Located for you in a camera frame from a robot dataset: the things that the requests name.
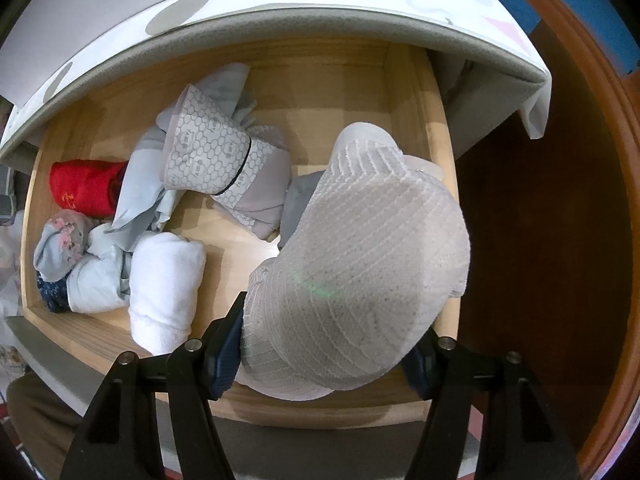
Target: drawer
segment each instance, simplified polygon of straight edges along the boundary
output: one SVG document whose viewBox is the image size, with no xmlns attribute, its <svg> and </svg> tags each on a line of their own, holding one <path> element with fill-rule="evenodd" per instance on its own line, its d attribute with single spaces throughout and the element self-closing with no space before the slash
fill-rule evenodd
<svg viewBox="0 0 640 480">
<path fill-rule="evenodd" d="M 63 109 L 50 123 L 36 165 L 22 239 L 24 315 L 70 354 L 107 372 L 118 354 L 148 352 L 130 338 L 129 315 L 51 314 L 40 299 L 33 252 L 42 227 L 59 207 L 48 185 L 54 162 L 73 158 L 127 160 L 156 115 L 184 86 L 228 62 L 251 67 L 245 88 L 257 99 L 257 124 L 279 126 L 288 137 L 294 174 L 324 168 L 338 133 L 354 121 L 390 132 L 409 155 L 444 168 L 457 197 L 456 175 L 442 101 L 427 52 L 416 46 L 359 38 L 290 38 L 235 44 L 177 57 L 95 89 Z M 276 256 L 276 242 L 258 240 L 220 216 L 209 196 L 187 192 L 166 230 L 206 245 L 207 263 L 198 292 L 193 336 L 223 317 L 248 277 Z M 440 335 L 456 336 L 459 303 L 449 300 L 436 321 Z M 214 415 L 255 424 L 296 428 L 380 426 L 425 417 L 427 403 L 409 389 L 399 369 L 357 390 L 309 402 L 271 399 L 234 384 Z"/>
</svg>

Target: white knit hat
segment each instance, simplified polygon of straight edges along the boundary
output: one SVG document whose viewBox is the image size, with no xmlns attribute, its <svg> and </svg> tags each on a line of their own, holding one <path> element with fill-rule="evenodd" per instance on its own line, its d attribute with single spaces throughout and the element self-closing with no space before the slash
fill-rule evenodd
<svg viewBox="0 0 640 480">
<path fill-rule="evenodd" d="M 410 169 L 384 130 L 351 124 L 293 236 L 254 271 L 238 380 L 289 399 L 369 383 L 462 295 L 469 259 L 462 212 L 444 185 Z"/>
</svg>

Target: gray object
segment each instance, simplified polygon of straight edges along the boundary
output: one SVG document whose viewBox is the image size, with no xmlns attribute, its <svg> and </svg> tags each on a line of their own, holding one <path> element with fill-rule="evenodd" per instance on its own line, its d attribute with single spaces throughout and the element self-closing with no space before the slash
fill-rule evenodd
<svg viewBox="0 0 640 480">
<path fill-rule="evenodd" d="M 15 171 L 31 175 L 37 156 L 37 147 L 24 140 L 23 142 L 18 143 L 18 145 L 16 145 L 11 152 L 7 153 L 6 156 L 2 157 L 2 163 Z"/>
<path fill-rule="evenodd" d="M 268 126 L 245 131 L 230 118 L 236 104 L 226 110 L 225 101 L 220 104 L 194 85 L 184 89 L 164 144 L 164 186 L 211 194 L 226 213 L 265 240 L 280 224 L 291 161 L 288 150 L 264 138 L 284 135 Z"/>
<path fill-rule="evenodd" d="M 73 66 L 73 63 L 69 62 L 62 68 L 62 70 L 60 70 L 60 72 L 58 72 L 58 75 L 56 76 L 56 78 L 51 82 L 49 87 L 44 92 L 44 96 L 42 98 L 43 103 L 46 103 L 49 99 L 53 97 L 53 94 L 55 94 L 56 90 L 58 90 L 58 85 L 62 83 L 62 80 L 65 78 L 65 75 L 69 72 L 69 70 L 71 70 L 72 66 Z"/>
<path fill-rule="evenodd" d="M 66 277 L 73 312 L 96 314 L 129 306 L 131 254 L 117 245 L 110 227 L 107 222 L 91 230 L 86 253 Z"/>
<path fill-rule="evenodd" d="M 315 173 L 297 176 L 291 181 L 284 199 L 282 219 L 280 220 L 280 241 L 278 242 L 280 250 L 296 231 L 296 227 L 298 227 L 302 218 L 302 213 L 305 212 L 306 205 L 311 200 L 311 196 L 323 174 L 324 171 L 316 171 Z"/>
</svg>

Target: metal screw head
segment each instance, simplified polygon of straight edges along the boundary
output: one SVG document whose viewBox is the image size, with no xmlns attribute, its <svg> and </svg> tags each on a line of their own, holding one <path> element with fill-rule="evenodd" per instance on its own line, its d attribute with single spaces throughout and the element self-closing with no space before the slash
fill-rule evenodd
<svg viewBox="0 0 640 480">
<path fill-rule="evenodd" d="M 118 356 L 118 362 L 121 365 L 128 365 L 135 357 L 136 355 L 133 352 L 127 350 Z"/>
<path fill-rule="evenodd" d="M 522 362 L 522 356 L 517 352 L 507 352 L 506 359 L 512 365 L 519 365 Z"/>
<path fill-rule="evenodd" d="M 202 348 L 202 341 L 200 339 L 189 339 L 184 344 L 184 349 L 187 352 L 195 352 L 196 350 L 200 350 Z"/>
<path fill-rule="evenodd" d="M 456 340 L 452 337 L 444 336 L 438 339 L 438 346 L 443 350 L 453 350 L 456 347 Z"/>
</svg>

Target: navy blue fabric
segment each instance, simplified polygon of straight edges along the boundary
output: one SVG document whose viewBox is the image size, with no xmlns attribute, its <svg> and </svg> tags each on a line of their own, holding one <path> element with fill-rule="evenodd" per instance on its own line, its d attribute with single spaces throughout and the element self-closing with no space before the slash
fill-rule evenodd
<svg viewBox="0 0 640 480">
<path fill-rule="evenodd" d="M 242 310 L 234 320 L 216 359 L 216 374 L 210 386 L 211 394 L 219 399 L 234 382 L 240 367 L 240 336 L 242 334 Z"/>
<path fill-rule="evenodd" d="M 66 293 L 66 276 L 56 282 L 45 282 L 40 273 L 36 270 L 36 284 L 42 299 L 47 304 L 47 308 L 54 314 L 71 312 L 69 308 L 68 295 Z"/>
</svg>

